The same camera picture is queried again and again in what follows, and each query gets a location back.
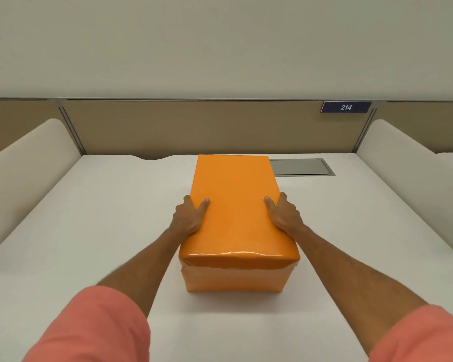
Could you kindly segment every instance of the right hand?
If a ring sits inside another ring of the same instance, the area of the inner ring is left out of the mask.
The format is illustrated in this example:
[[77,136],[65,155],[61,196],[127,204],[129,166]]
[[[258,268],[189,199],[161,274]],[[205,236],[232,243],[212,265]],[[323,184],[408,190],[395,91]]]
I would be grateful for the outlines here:
[[275,226],[284,230],[291,237],[293,237],[296,231],[299,231],[304,227],[300,212],[297,211],[294,204],[287,201],[287,194],[284,192],[280,193],[277,206],[268,196],[265,197],[265,203],[269,209],[270,218]]

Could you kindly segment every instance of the left hand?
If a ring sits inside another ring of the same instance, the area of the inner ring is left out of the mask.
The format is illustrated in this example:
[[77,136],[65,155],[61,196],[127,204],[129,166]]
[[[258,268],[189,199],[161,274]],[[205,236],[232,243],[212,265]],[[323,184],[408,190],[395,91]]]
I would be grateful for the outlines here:
[[183,204],[176,206],[176,212],[173,214],[173,221],[171,221],[169,229],[185,237],[198,231],[209,204],[210,199],[206,198],[198,208],[195,208],[190,196],[185,195]]

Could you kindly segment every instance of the hand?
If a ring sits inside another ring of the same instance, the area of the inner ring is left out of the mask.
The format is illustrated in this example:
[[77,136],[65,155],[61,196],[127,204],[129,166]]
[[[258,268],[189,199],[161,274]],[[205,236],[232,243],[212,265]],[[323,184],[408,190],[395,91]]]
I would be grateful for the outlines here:
[[185,237],[198,231],[209,204],[210,199],[206,198],[198,208],[195,208],[190,196],[185,195],[183,204],[176,206],[176,212],[173,214],[173,221],[171,221],[169,229]]
[[304,227],[300,212],[297,211],[292,203],[287,201],[287,194],[284,192],[280,193],[277,206],[268,196],[265,197],[265,203],[269,209],[270,218],[275,226],[284,230],[291,237],[293,237],[296,231]]

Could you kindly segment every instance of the white wall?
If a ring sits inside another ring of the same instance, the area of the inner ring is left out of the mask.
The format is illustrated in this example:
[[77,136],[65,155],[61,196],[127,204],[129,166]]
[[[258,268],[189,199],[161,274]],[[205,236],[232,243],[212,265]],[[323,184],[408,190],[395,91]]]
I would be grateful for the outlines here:
[[0,97],[453,100],[453,0],[0,0]]

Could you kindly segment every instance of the white cubicle divider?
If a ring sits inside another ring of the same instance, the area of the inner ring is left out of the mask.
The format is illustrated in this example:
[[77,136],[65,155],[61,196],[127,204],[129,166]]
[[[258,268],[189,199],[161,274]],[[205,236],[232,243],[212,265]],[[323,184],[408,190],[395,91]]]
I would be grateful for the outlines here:
[[57,119],[0,152],[0,244],[81,158]]
[[357,155],[453,248],[453,167],[383,120]]

